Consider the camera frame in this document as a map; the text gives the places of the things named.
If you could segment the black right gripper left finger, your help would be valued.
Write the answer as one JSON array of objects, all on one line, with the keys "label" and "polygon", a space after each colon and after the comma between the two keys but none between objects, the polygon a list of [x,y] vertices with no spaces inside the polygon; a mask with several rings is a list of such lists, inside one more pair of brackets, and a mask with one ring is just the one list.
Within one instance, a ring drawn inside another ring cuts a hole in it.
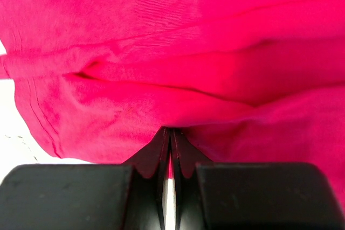
[{"label": "black right gripper left finger", "polygon": [[122,164],[28,164],[1,183],[1,229],[164,229],[170,131]]}]

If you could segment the red t shirt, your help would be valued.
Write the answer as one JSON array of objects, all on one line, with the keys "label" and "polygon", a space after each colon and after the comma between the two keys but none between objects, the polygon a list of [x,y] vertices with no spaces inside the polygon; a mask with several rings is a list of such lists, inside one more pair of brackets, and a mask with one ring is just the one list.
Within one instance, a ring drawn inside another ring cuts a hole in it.
[{"label": "red t shirt", "polygon": [[344,203],[344,0],[1,0],[1,78],[49,155],[161,126],[217,162],[308,162]]}]

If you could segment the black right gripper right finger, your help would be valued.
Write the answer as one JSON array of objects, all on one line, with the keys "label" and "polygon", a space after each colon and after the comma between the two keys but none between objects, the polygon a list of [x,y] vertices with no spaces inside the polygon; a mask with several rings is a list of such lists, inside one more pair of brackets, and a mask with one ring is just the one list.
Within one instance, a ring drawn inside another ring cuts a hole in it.
[{"label": "black right gripper right finger", "polygon": [[170,135],[177,229],[344,229],[326,176],[308,163],[216,163]]}]

